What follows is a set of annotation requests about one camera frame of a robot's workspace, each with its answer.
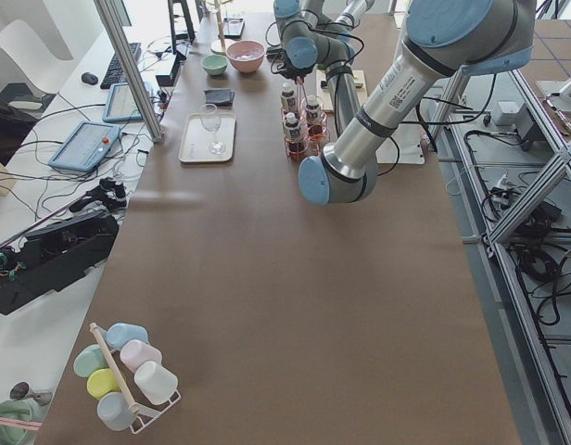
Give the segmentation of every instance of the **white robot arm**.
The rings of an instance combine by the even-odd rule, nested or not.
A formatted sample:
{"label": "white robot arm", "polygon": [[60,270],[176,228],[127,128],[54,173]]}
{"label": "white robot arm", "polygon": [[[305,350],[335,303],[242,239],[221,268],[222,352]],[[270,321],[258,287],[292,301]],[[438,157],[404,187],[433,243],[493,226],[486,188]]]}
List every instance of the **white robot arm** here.
{"label": "white robot arm", "polygon": [[400,55],[360,107],[349,67],[353,50],[329,32],[349,32],[374,0],[352,0],[335,21],[325,19],[323,3],[273,4],[287,62],[307,72],[325,65],[331,96],[336,93],[337,103],[346,104],[336,110],[343,134],[300,165],[300,191],[314,204],[354,202],[371,193],[375,151],[435,81],[457,70],[468,75],[514,70],[530,59],[535,0],[413,0]]}

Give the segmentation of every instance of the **pink chopsticks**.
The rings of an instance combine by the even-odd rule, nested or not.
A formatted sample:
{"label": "pink chopsticks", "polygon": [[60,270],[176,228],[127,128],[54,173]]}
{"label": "pink chopsticks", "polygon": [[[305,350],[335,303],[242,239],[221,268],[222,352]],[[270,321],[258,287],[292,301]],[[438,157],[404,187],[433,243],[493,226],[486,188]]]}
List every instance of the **pink chopsticks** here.
{"label": "pink chopsticks", "polygon": [[1,426],[9,426],[11,428],[26,429],[29,431],[38,431],[41,427],[41,422],[26,422],[24,420],[10,419],[9,417],[0,417]]}

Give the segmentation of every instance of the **mug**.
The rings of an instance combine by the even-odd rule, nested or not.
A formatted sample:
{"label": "mug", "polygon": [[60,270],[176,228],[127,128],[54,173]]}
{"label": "mug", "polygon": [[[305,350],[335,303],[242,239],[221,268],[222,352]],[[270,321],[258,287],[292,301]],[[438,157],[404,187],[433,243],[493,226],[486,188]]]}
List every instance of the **mug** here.
{"label": "mug", "polygon": [[121,350],[131,340],[148,343],[146,329],[137,324],[115,323],[107,331],[105,339],[108,345],[115,350]]}
{"label": "mug", "polygon": [[128,428],[137,418],[137,414],[129,409],[129,405],[120,392],[109,392],[98,402],[98,417],[113,431]]}
{"label": "mug", "polygon": [[178,377],[156,362],[145,362],[137,368],[134,380],[154,405],[167,401],[178,387]]}
{"label": "mug", "polygon": [[89,377],[98,369],[108,368],[107,361],[98,345],[86,347],[73,361],[73,372],[80,377]]}
{"label": "mug", "polygon": [[97,400],[102,399],[109,392],[121,391],[117,379],[110,368],[98,369],[91,373],[86,383],[86,389]]}
{"label": "mug", "polygon": [[134,373],[145,362],[162,364],[162,353],[141,340],[131,340],[121,349],[121,361]]}

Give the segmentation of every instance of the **wooden stick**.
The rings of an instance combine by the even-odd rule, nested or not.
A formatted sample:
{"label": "wooden stick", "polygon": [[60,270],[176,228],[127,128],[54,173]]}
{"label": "wooden stick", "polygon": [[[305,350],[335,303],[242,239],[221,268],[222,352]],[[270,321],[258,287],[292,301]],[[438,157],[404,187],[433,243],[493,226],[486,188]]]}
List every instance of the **wooden stick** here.
{"label": "wooden stick", "polygon": [[117,380],[117,384],[119,384],[119,388],[121,389],[122,397],[125,399],[127,404],[129,405],[129,409],[133,413],[139,413],[139,407],[135,403],[135,399],[133,398],[133,394],[129,390],[125,379],[122,378],[121,370],[115,359],[112,358],[112,354],[108,350],[108,345],[105,339],[102,337],[102,333],[100,332],[100,327],[96,323],[90,323],[90,332],[96,339],[96,343],[100,347],[102,351],[102,355],[104,356],[104,360],[107,361],[108,367],[112,371],[112,374],[115,376],[115,380]]}
{"label": "wooden stick", "polygon": [[30,422],[18,419],[10,419],[9,417],[0,416],[0,426],[8,426],[10,428],[26,429],[28,431],[38,431],[43,424],[41,422]]}
{"label": "wooden stick", "polygon": [[222,11],[220,0],[213,0],[215,3],[215,19],[218,20],[218,33],[220,35],[220,43],[222,44],[222,52],[226,53],[226,39],[223,36],[223,24],[222,24]]}

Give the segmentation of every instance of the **black keyboard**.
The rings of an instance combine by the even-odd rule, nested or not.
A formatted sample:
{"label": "black keyboard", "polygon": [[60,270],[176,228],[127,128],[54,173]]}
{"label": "black keyboard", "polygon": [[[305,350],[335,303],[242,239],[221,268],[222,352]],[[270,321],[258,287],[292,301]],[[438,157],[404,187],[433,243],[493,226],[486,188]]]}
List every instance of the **black keyboard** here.
{"label": "black keyboard", "polygon": [[[141,48],[141,44],[133,43],[129,44],[131,48],[131,52],[133,54],[133,58],[137,59],[139,57],[139,50]],[[115,54],[110,63],[108,64],[107,73],[104,75],[104,79],[102,79],[102,83],[100,83],[100,88],[103,90],[107,90],[113,83],[119,83],[122,78],[122,67],[121,63],[119,62],[119,58]]]}

